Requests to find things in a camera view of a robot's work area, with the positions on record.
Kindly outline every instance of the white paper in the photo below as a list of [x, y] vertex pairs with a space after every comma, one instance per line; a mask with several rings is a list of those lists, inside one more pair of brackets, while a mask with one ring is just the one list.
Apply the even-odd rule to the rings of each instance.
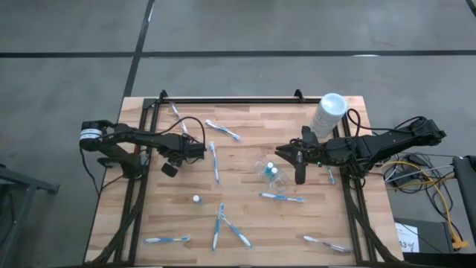
[[400, 223], [395, 223], [395, 227], [402, 252], [419, 252], [418, 228]]

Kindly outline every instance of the white paper cup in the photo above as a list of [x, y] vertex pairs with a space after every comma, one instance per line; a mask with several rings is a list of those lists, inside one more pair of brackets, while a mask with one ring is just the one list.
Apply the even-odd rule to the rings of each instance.
[[325, 94], [315, 110], [309, 127], [316, 137], [327, 137], [346, 111], [347, 102], [344, 97], [336, 93]]

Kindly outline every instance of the concrete floor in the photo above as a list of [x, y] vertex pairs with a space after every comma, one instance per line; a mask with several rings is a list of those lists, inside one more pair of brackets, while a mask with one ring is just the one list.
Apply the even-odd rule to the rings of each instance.
[[[134, 51], [146, 5], [0, 0], [0, 52]], [[157, 0], [150, 23], [145, 51], [476, 49], [464, 0]], [[61, 184], [57, 196], [36, 197], [16, 267], [82, 262], [97, 198], [80, 123], [117, 120], [131, 60], [0, 59], [0, 162]], [[363, 95], [373, 126], [424, 115], [448, 137], [423, 151], [467, 155], [476, 151], [475, 69], [476, 57], [142, 59], [132, 96]], [[102, 178], [97, 155], [87, 158]], [[472, 245], [461, 252], [476, 252], [457, 182], [447, 184], [451, 217]], [[424, 193], [390, 201], [395, 217], [443, 221]]]

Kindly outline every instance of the wooden table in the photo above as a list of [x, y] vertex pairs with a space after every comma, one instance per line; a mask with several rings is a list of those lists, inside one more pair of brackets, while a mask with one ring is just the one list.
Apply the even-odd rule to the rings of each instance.
[[[362, 124], [368, 126], [363, 97], [346, 99], [349, 107], [360, 112]], [[143, 98], [125, 98], [119, 122], [138, 127], [142, 103]], [[332, 169], [335, 185], [330, 184], [327, 169], [317, 165], [308, 166], [305, 185], [296, 185], [293, 167], [274, 154], [277, 145], [300, 137], [301, 127], [310, 122], [315, 108], [316, 104], [177, 104], [182, 117], [190, 115], [201, 121], [211, 119], [240, 135], [242, 141], [234, 141], [229, 135], [205, 126], [207, 144], [214, 141], [216, 145], [220, 185], [214, 180], [210, 151], [205, 153], [205, 160], [193, 165], [183, 164], [175, 178], [160, 171], [164, 160], [156, 152], [153, 153], [135, 264], [354, 264], [353, 255], [339, 255], [324, 246], [310, 245], [302, 238], [303, 235], [310, 235], [352, 248], [338, 168]], [[170, 105], [161, 105], [157, 131], [168, 128], [175, 121]], [[199, 125], [194, 121], [185, 123], [190, 134], [201, 141], [202, 131]], [[180, 126], [174, 128], [173, 132], [180, 133]], [[361, 134], [370, 132], [361, 130]], [[133, 148], [131, 144], [122, 145], [126, 150]], [[266, 191], [267, 186], [256, 175], [254, 163], [263, 157], [277, 163], [292, 180], [284, 194], [304, 197], [306, 203], [270, 200], [258, 196], [258, 192]], [[110, 169], [104, 183], [120, 175], [119, 168]], [[86, 253], [87, 261], [96, 257], [116, 232], [126, 185], [126, 180], [120, 179], [102, 192]], [[205, 204], [194, 204], [194, 194], [200, 195]], [[380, 176], [367, 177], [364, 195], [370, 225], [386, 247], [402, 259], [387, 191]], [[221, 202], [225, 204], [227, 218], [251, 241], [253, 249], [246, 249], [223, 222], [217, 250], [211, 251], [216, 211]], [[183, 236], [191, 237], [191, 241], [163, 244], [142, 242], [147, 237]], [[359, 237], [366, 259], [361, 230]], [[126, 244], [124, 258], [128, 252], [129, 245]]]

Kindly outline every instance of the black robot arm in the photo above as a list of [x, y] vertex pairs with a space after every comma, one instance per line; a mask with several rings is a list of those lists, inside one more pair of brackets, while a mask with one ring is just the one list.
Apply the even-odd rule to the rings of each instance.
[[362, 178], [381, 160], [413, 146], [437, 145], [446, 137], [433, 120], [426, 118], [377, 136], [331, 138], [321, 144], [309, 127], [303, 127], [301, 133], [302, 139], [293, 138], [275, 152], [295, 167], [296, 184], [306, 181], [308, 163], [347, 166], [351, 176]]
[[85, 121], [81, 126], [80, 147], [89, 152], [99, 151], [106, 155], [97, 161], [105, 167], [118, 163], [123, 176], [129, 179], [140, 178], [145, 170], [139, 153], [127, 153], [118, 145], [129, 142], [157, 149], [167, 159], [162, 171], [175, 176], [177, 169], [184, 160], [203, 159], [206, 151], [203, 143], [199, 143], [188, 134], [151, 133], [129, 127], [126, 124], [113, 124], [110, 121]]

